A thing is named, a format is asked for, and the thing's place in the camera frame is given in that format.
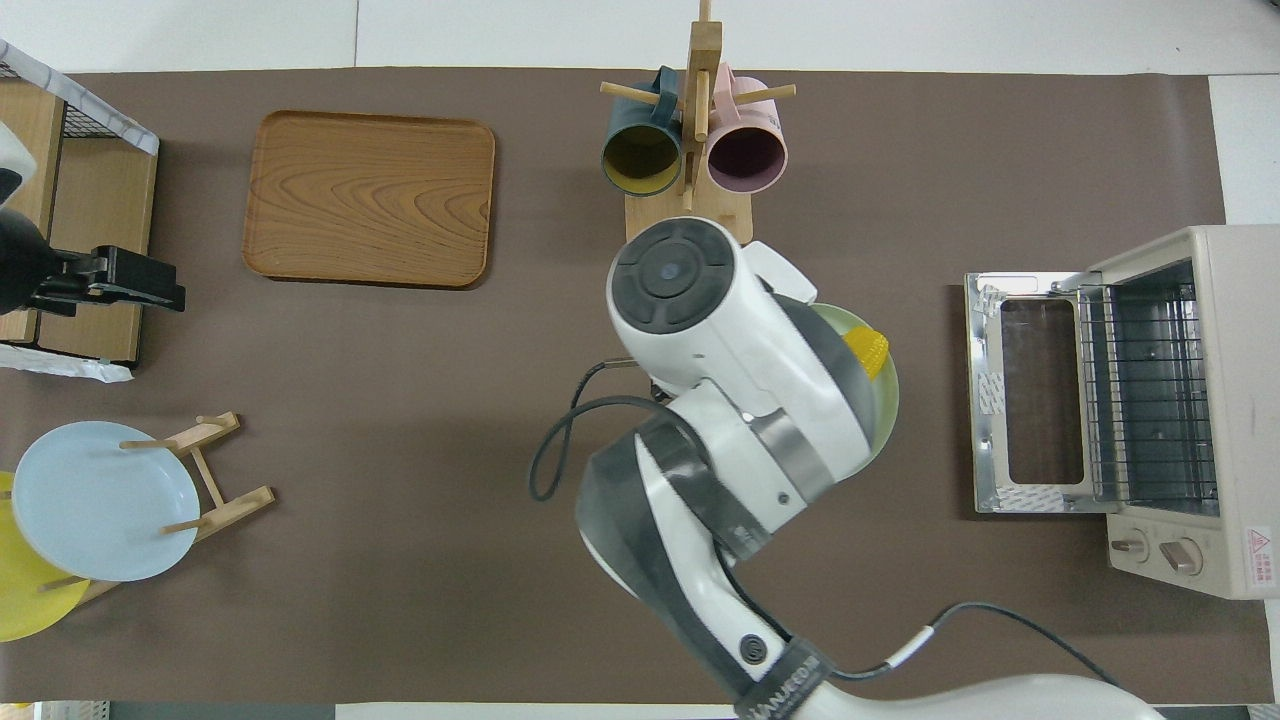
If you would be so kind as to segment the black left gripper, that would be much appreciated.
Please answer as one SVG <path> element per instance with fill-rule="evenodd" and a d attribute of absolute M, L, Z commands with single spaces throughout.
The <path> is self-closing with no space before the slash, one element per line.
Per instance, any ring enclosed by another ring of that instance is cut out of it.
<path fill-rule="evenodd" d="M 91 252 L 52 250 L 52 272 L 35 291 L 35 309 L 59 316 L 74 316 L 78 305 L 134 304 L 173 313 L 186 310 L 186 287 L 177 286 L 177 269 L 118 246 L 100 246 Z M 93 283 L 105 296 L 92 293 Z"/>

